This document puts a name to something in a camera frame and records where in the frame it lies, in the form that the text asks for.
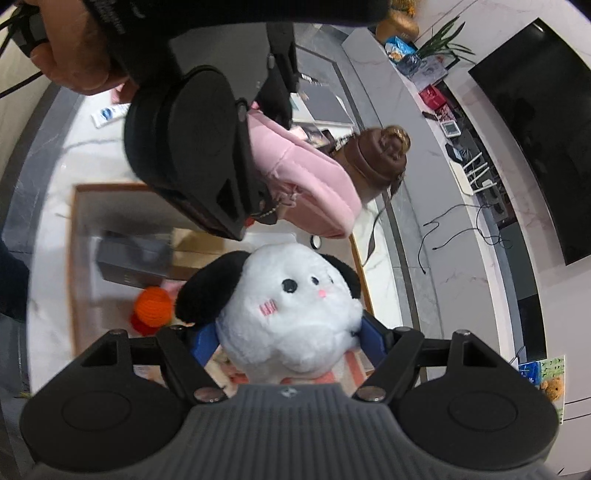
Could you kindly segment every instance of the pink pouch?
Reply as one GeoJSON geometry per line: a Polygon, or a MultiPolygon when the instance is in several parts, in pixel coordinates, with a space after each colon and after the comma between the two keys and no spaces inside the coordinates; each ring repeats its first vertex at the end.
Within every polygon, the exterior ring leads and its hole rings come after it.
{"type": "Polygon", "coordinates": [[[361,211],[353,181],[335,160],[258,110],[248,114],[252,156],[284,218],[325,238],[346,238],[361,211]]]}

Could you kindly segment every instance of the orange yarn ball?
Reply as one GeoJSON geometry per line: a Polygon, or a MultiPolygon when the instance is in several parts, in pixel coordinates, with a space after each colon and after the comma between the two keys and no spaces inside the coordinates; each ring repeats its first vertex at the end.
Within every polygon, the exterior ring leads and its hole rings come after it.
{"type": "Polygon", "coordinates": [[[162,327],[173,318],[173,301],[160,287],[148,287],[135,301],[134,312],[149,327],[162,327]]]}

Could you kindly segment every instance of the white plush dog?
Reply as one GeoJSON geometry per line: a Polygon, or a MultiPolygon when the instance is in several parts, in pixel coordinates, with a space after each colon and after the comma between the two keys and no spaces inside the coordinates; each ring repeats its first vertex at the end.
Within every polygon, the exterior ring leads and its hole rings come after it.
{"type": "Polygon", "coordinates": [[[356,273],[300,244],[231,252],[181,289],[176,315],[197,327],[216,321],[228,358],[251,383],[317,378],[358,344],[356,273]]]}

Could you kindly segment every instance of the brown bag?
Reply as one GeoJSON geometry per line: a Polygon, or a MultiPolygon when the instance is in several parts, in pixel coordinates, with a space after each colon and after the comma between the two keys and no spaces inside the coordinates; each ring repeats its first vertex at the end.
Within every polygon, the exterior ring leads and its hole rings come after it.
{"type": "Polygon", "coordinates": [[[353,180],[361,202],[368,203],[390,188],[400,187],[406,169],[410,138],[399,126],[369,128],[353,136],[332,157],[353,180]]]}

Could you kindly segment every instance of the black tv screen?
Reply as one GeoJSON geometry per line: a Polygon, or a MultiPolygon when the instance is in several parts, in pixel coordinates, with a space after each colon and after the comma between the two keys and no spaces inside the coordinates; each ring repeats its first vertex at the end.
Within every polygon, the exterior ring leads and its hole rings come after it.
{"type": "Polygon", "coordinates": [[[591,254],[591,70],[537,19],[470,69],[521,147],[567,264],[591,254]]]}

